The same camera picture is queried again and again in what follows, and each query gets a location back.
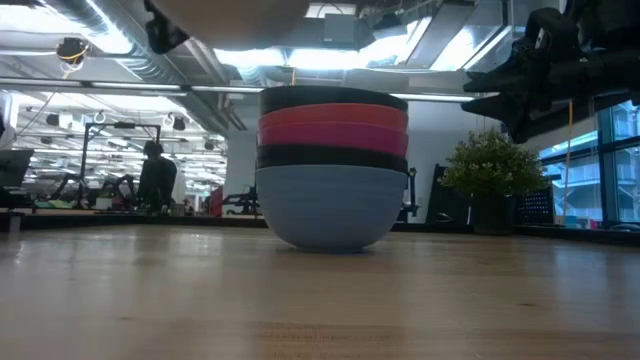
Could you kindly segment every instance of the green plant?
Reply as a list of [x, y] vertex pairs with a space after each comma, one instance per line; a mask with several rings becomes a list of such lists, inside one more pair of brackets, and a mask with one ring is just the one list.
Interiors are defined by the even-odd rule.
[[471, 132], [447, 160], [451, 167], [440, 183], [469, 195], [519, 195], [548, 184], [538, 154], [513, 144], [495, 129]]

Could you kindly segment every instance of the computer monitor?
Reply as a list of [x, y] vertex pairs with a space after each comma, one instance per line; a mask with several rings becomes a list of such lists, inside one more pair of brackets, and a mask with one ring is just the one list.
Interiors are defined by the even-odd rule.
[[0, 151], [0, 186], [20, 187], [29, 169], [33, 150]]

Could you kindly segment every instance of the wooden table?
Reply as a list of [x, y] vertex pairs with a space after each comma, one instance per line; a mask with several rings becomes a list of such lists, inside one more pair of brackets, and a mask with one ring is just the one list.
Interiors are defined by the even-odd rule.
[[0, 358], [639, 359], [640, 253], [392, 234], [300, 253], [269, 230], [0, 240]]

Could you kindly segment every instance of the bowl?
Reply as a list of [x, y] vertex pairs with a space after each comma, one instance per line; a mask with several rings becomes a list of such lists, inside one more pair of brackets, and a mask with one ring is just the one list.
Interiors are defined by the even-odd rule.
[[368, 124], [406, 132], [409, 115], [404, 111], [380, 105], [308, 105], [269, 113], [260, 119], [258, 127], [262, 130], [278, 125], [318, 122]]
[[322, 145], [264, 145], [258, 147], [258, 169], [288, 165], [351, 165], [406, 173], [407, 160], [371, 150]]
[[299, 248], [353, 252], [391, 230], [407, 175], [345, 165], [293, 165], [259, 169], [260, 206], [273, 232]]
[[261, 130], [259, 145], [325, 145], [373, 150], [405, 157], [409, 136], [388, 128], [347, 123], [280, 125]]
[[260, 115], [316, 104], [371, 104], [406, 112], [409, 104], [397, 97], [369, 90], [336, 86], [281, 86], [260, 92]]

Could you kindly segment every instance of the red bowl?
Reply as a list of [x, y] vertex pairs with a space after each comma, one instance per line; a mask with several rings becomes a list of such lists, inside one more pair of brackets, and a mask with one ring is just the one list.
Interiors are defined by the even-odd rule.
[[409, 136], [381, 126], [350, 123], [304, 123], [260, 130], [260, 145], [326, 145], [379, 151], [405, 157]]
[[301, 123], [354, 123], [382, 126], [406, 132], [409, 115], [380, 105], [321, 104], [286, 108], [269, 113], [258, 122], [260, 129]]

